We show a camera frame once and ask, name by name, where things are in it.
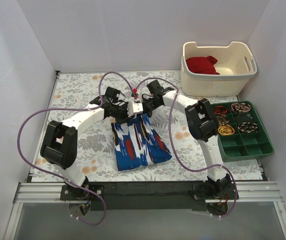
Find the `white laundry basket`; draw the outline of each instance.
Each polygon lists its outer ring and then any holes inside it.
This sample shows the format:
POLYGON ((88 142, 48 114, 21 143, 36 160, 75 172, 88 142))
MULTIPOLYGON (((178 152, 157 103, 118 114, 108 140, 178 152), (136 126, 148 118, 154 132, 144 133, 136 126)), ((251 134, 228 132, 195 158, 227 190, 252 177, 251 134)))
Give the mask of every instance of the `white laundry basket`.
POLYGON ((197 46, 187 42, 183 46, 181 82, 183 92, 199 97, 226 97, 239 94, 247 81, 257 72, 255 59, 246 44, 233 41, 228 46, 197 46), (186 64, 191 57, 213 56, 220 75, 192 73, 186 64))

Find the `red rolled cloth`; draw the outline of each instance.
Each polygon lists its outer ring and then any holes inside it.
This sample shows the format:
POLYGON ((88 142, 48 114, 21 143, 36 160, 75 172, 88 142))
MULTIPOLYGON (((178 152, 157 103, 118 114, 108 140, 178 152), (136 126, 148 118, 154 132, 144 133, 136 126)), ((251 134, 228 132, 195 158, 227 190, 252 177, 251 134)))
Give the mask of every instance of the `red rolled cloth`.
POLYGON ((218 74, 214 67, 217 59, 213 56, 194 56, 186 60, 188 69, 195 74, 218 74))

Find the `blue garment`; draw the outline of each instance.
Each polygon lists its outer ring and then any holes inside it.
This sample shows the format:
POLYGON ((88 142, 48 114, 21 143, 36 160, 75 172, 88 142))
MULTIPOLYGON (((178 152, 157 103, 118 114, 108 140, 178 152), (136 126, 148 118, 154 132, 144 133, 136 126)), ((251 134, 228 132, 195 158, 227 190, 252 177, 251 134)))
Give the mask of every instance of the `blue garment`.
POLYGON ((119 171, 158 164, 172 158, 146 114, 131 119, 129 123, 112 123, 112 130, 119 171))

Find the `green tray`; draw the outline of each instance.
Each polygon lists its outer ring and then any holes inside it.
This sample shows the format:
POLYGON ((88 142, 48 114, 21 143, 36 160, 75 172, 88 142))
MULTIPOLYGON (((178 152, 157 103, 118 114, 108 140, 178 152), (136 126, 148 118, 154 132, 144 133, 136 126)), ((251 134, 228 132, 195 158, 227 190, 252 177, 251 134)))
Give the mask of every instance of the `green tray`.
POLYGON ((223 162, 235 162, 240 160, 257 159, 274 153, 274 148, 268 138, 266 130, 253 106, 249 101, 241 101, 242 103, 250 104, 252 109, 248 114, 251 115, 252 122, 258 126, 258 132, 242 133, 238 130, 235 121, 238 113, 231 113, 230 105, 232 103, 240 103, 240 101, 224 102, 212 104, 212 108, 216 106, 224 106, 227 109, 225 114, 230 122, 228 123, 235 129, 235 133, 229 136, 222 136, 218 134, 218 147, 222 156, 223 162))

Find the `tabletop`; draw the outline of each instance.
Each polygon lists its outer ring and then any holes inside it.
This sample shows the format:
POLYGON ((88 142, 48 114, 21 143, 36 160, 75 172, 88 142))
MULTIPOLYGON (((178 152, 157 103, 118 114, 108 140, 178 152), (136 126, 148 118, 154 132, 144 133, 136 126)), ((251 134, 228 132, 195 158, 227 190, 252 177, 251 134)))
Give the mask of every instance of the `tabletop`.
MULTIPOLYGON (((60 74, 51 99, 51 108, 85 108, 89 101, 98 96, 98 84, 104 73, 65 73, 60 74)), ((166 79, 181 89, 180 71, 133 71, 121 74, 136 86, 148 77, 166 79)), ((164 87, 169 84, 161 82, 164 87)), ((140 93, 148 93, 147 82, 141 85, 140 93)), ((102 93, 110 86, 122 91, 126 98, 131 95, 126 82, 115 74, 107 75, 102 82, 102 93)), ((237 101, 236 96, 207 97, 211 103, 237 101)), ((51 111, 47 123, 52 120, 62 121, 76 114, 72 111, 51 111)), ((154 129, 172 151, 168 133, 169 108, 159 107, 150 118, 154 129)), ((91 182, 129 182, 129 181, 195 181, 207 180, 206 171, 190 172, 181 167, 175 156, 163 163, 139 167, 132 170, 118 171, 114 152, 111 122, 107 118, 88 128, 78 138, 78 155, 76 164, 91 182)), ((186 116, 176 110, 172 115, 172 135, 178 156, 189 168, 200 169, 206 167, 205 159, 198 142, 190 135, 186 116)), ((55 173, 56 168, 39 154, 34 159, 37 166, 55 173)), ((226 162, 236 180, 261 180, 261 171, 256 159, 226 162)), ((31 171, 32 182, 61 182, 60 178, 38 171, 31 171)))

